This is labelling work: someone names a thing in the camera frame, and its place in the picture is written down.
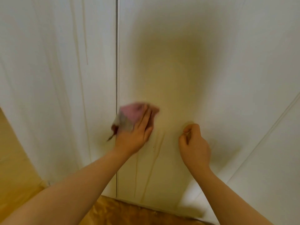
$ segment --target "white cabinet door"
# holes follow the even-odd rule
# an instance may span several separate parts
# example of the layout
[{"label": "white cabinet door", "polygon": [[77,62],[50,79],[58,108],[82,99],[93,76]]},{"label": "white cabinet door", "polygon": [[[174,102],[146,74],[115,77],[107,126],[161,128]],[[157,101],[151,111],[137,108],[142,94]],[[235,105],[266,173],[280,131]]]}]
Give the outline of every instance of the white cabinet door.
[{"label": "white cabinet door", "polygon": [[119,0],[118,105],[160,107],[118,198],[200,216],[205,198],[177,141],[200,124],[227,182],[300,91],[297,0]]},{"label": "white cabinet door", "polygon": [[[50,183],[113,144],[115,9],[115,0],[0,0],[0,106]],[[116,178],[104,195],[116,196]]]}]

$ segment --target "pink cloth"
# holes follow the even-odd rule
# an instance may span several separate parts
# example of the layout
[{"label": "pink cloth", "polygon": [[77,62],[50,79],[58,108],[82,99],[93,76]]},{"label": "pink cloth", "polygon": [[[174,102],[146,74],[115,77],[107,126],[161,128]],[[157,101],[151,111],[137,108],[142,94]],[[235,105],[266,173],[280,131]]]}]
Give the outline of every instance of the pink cloth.
[{"label": "pink cloth", "polygon": [[121,106],[119,113],[117,114],[111,127],[113,135],[108,140],[112,139],[112,137],[116,135],[118,131],[132,131],[135,123],[142,118],[145,105],[148,105],[148,109],[152,110],[147,128],[153,126],[154,117],[159,112],[158,107],[144,102],[136,102],[126,106]]}]

